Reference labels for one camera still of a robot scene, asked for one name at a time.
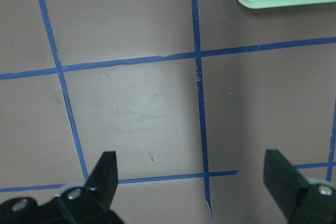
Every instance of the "floor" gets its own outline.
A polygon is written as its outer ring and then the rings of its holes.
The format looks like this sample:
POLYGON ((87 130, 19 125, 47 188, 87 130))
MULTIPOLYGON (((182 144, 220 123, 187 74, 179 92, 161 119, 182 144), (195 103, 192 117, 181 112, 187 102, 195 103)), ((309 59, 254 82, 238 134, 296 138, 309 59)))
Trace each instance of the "floor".
POLYGON ((0 202, 42 204, 112 150, 128 224, 286 223, 267 148, 336 177, 335 3, 0 3, 0 202))

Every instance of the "screw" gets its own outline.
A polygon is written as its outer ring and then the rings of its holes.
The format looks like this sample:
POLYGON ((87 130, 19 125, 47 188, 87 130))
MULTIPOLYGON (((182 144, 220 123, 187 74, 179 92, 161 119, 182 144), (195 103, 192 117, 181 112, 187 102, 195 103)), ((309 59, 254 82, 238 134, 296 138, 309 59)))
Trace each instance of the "screw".
POLYGON ((26 199, 21 199, 19 202, 17 202, 16 204, 14 204, 14 206, 12 206, 12 211, 16 212, 16 211, 20 211, 22 209, 24 209, 27 205, 27 200, 26 199))
POLYGON ((80 188, 76 188, 75 190, 72 190, 68 194, 68 199, 77 199, 81 195, 80 188))
POLYGON ((319 186, 319 193, 326 196, 332 195, 332 189, 329 186, 319 186))

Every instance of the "blue painter's tape line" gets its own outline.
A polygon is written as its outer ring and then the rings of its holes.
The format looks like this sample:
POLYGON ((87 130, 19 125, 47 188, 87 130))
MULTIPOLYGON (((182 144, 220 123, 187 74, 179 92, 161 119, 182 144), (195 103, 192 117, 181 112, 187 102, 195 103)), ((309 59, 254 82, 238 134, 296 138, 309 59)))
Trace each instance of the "blue painter's tape line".
POLYGON ((133 183, 178 180, 178 179, 189 179, 189 178, 203 178, 203 177, 204 177, 204 173, 194 173, 194 174, 181 174, 181 175, 148 177, 148 178, 121 179, 118 181, 118 183, 119 184, 133 184, 133 183))
POLYGON ((101 62, 93 62, 93 63, 75 64, 75 65, 63 66, 62 70, 64 72, 69 72, 69 71, 78 71, 78 70, 93 69, 93 68, 107 68, 107 67, 113 67, 117 65, 135 65, 135 64, 170 61, 170 60, 191 59, 194 57, 195 56, 192 52, 186 52, 183 54, 175 54, 175 55, 166 56, 166 57, 149 56, 149 57, 141 57, 141 58, 131 58, 131 59, 122 59, 122 60, 109 60, 109 61, 101 61, 101 62))
MULTIPOLYGON (((134 184, 134 183, 156 182, 156 181, 166 181, 166 180, 203 178, 205 176, 210 176, 210 177, 231 176, 231 175, 237 175, 237 174, 238 174, 237 170, 229 170, 225 172, 212 172, 212 173, 209 173, 209 175, 206 175, 204 173, 193 173, 193 174, 148 177, 148 178, 131 178, 131 179, 121 179, 118 181, 118 184, 134 184)), ((15 191, 29 191, 29 190, 58 189, 61 186, 63 186, 63 184, 43 185, 43 186, 25 186, 25 187, 8 187, 8 188, 0 188, 0 193, 12 193, 15 191)))
MULTIPOLYGON (((245 52, 281 49, 281 48, 287 48, 287 47, 312 46, 312 45, 323 45, 323 44, 333 44, 333 43, 336 43, 336 37, 286 41, 286 42, 263 44, 263 45, 256 45, 256 46, 246 46, 246 47, 236 47, 236 48, 202 51, 201 57, 230 55, 230 54, 239 54, 239 53, 245 53, 245 52)), ((195 58, 195 56, 196 56, 195 52, 186 52, 186 53, 181 53, 181 54, 170 55, 167 57, 149 56, 149 57, 110 60, 110 61, 93 62, 93 63, 80 63, 80 64, 75 64, 75 65, 63 66, 62 70, 64 72, 70 72, 70 71, 93 69, 93 68, 113 67, 116 65, 135 65, 135 64, 160 62, 160 61, 192 59, 192 58, 195 58)), ((33 76, 43 76, 46 74, 53 74, 53 73, 57 73, 56 68, 32 70, 32 71, 18 72, 18 73, 3 73, 3 74, 0 74, 0 80, 17 79, 17 78, 33 77, 33 76)))
POLYGON ((64 101, 66 104, 66 109, 68 112, 68 117, 70 120, 70 124, 71 124, 71 129, 72 129, 72 135, 73 135, 73 139, 75 142, 75 146, 76 146, 76 150, 77 150, 77 154, 78 154, 78 158, 79 158, 79 163, 82 169, 82 173, 83 173, 83 177, 84 179, 88 178, 88 171, 86 168, 86 164, 85 164, 85 160, 84 160, 84 155, 83 155, 83 151, 80 145, 80 141, 79 141, 79 136, 78 136, 78 132, 77 132, 77 127, 75 124, 75 119, 73 117, 73 113, 72 113, 72 109, 71 109, 71 105, 70 105, 70 101, 69 101, 69 97, 68 97, 68 88, 67 88, 67 84, 66 84, 66 80, 64 77, 64 73, 62 71, 62 65, 58 59, 58 55, 57 55, 57 47, 56 47, 56 42, 55 42, 55 38, 54 38, 54 34, 53 34, 53 29, 51 27, 51 23, 49 20, 49 15, 48 15, 48 10, 47 10, 47 5, 45 0, 38 0, 39 4, 40 4, 40 9, 41 9, 41 13, 42 13, 42 18, 45 24, 45 28, 46 28, 46 32, 47 32, 47 36, 48 36, 48 40, 49 40, 49 44, 50 44, 50 48, 51 48, 51 53, 52 56, 54 58, 54 62, 55 62, 55 66, 57 69, 57 74, 58 74, 58 78, 62 87, 62 92, 63 92, 63 96, 64 96, 64 101))
POLYGON ((290 48, 290 47, 313 46, 313 45, 323 45, 323 44, 333 44, 333 43, 336 43, 336 37, 284 41, 284 42, 269 43, 269 44, 262 44, 262 45, 246 46, 246 47, 233 47, 233 48, 202 51, 202 57, 210 57, 210 56, 218 56, 218 55, 232 55, 232 54, 240 54, 244 52, 257 52, 257 51, 274 50, 274 49, 282 49, 282 48, 290 48))
POLYGON ((38 0, 38 2, 40 4, 42 18, 43 18, 44 25, 45 25, 45 28, 46 28, 46 32, 47 32, 47 36, 48 36, 48 40, 49 40, 52 56, 54 58, 54 62, 55 62, 56 68, 60 69, 61 63, 60 63, 60 61, 59 61, 59 59, 57 57, 57 48, 56 48, 54 34, 53 34, 53 31, 52 31, 52 28, 51 28, 51 23, 50 23, 50 19, 49 19, 49 14, 48 14, 48 9, 47 9, 47 5, 46 5, 46 1, 45 0, 38 0))
POLYGON ((211 172, 209 177, 219 177, 219 176, 234 176, 238 175, 239 170, 228 170, 225 172, 211 172))
POLYGON ((211 194, 210 194, 210 179, 209 179, 209 163, 208 163, 208 148, 206 139, 206 125, 205 125, 205 108, 204 108, 204 92, 203 92, 203 74, 202 74, 202 58, 201 58, 201 35, 200 35, 200 21, 198 15, 198 0, 191 0, 192 15, 193 15, 193 29, 194 29, 194 46, 195 46, 195 61, 197 74, 197 88, 198 88, 198 109, 200 113, 200 127, 201 127, 201 141, 202 141, 202 155, 203 155, 203 171, 204 171, 204 191, 205 199, 209 205, 211 213, 211 194))
POLYGON ((25 187, 8 187, 0 188, 0 193, 13 193, 15 191, 31 191, 31 190, 49 190, 49 189, 58 189, 63 184, 57 185, 45 185, 45 186, 25 186, 25 187))
POLYGON ((330 138, 330 152, 329 152, 329 166, 327 170, 327 176, 326 180, 331 181, 332 177, 332 163, 334 161, 334 156, 335 156, 335 142, 336 142, 336 100, 334 104, 334 115, 333 115, 333 123, 332 123, 332 129, 331 129, 331 138, 330 138))
POLYGON ((302 164, 302 165, 295 165, 296 169, 311 169, 311 168, 323 168, 328 167, 330 164, 328 162, 325 163, 314 163, 314 164, 302 164))
POLYGON ((195 51, 199 52, 201 50, 201 36, 200 36, 200 22, 198 16, 198 0, 191 0, 192 5, 192 15, 193 15, 193 27, 194 27, 194 45, 195 51))
POLYGON ((56 68, 32 70, 32 71, 19 72, 19 73, 2 73, 0 74, 0 80, 18 79, 18 78, 33 77, 33 76, 44 76, 44 75, 53 74, 53 73, 57 73, 56 68))

